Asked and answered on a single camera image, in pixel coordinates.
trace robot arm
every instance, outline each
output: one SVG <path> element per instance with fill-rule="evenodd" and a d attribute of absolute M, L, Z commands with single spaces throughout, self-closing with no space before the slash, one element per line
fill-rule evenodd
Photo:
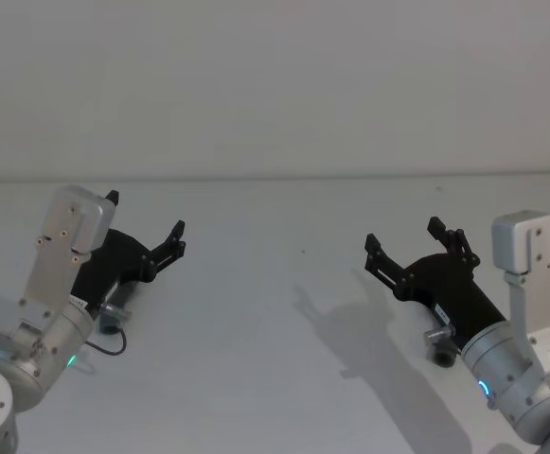
<path fill-rule="evenodd" d="M 370 235 L 365 268 L 401 301 L 427 306 L 440 328 L 425 335 L 439 365 L 451 344 L 475 376 L 492 410 L 499 410 L 526 442 L 550 454 L 550 216 L 521 212 L 495 220 L 496 266 L 510 284 L 507 321 L 473 281 L 480 263 L 462 230 L 448 231 L 432 218 L 431 235 L 446 253 L 403 269 Z"/>
<path fill-rule="evenodd" d="M 151 282 L 184 255 L 182 221 L 149 251 L 109 229 L 117 204 L 115 191 L 102 198 L 67 186 L 50 205 L 19 302 L 20 322 L 0 332 L 0 454 L 15 451 L 14 413 L 41 402 L 74 362 L 95 319 L 101 318 L 104 332 L 118 333 L 129 316 L 124 305 L 130 286 Z"/>

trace cable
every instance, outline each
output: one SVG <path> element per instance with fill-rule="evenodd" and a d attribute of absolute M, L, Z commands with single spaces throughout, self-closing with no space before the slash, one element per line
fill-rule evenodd
<path fill-rule="evenodd" d="M 99 345 L 95 345 L 94 343 L 88 340 L 85 343 L 90 347 L 98 350 L 100 353 L 103 353 L 104 355 L 108 355 L 109 357 L 118 357 L 127 349 L 127 336 L 125 335 L 125 331 L 123 331 L 123 328 L 119 328 L 119 333 L 121 333 L 121 339 L 123 339 L 123 346 L 121 346 L 121 349 L 117 352 L 111 352 L 110 350 L 105 350 Z"/>

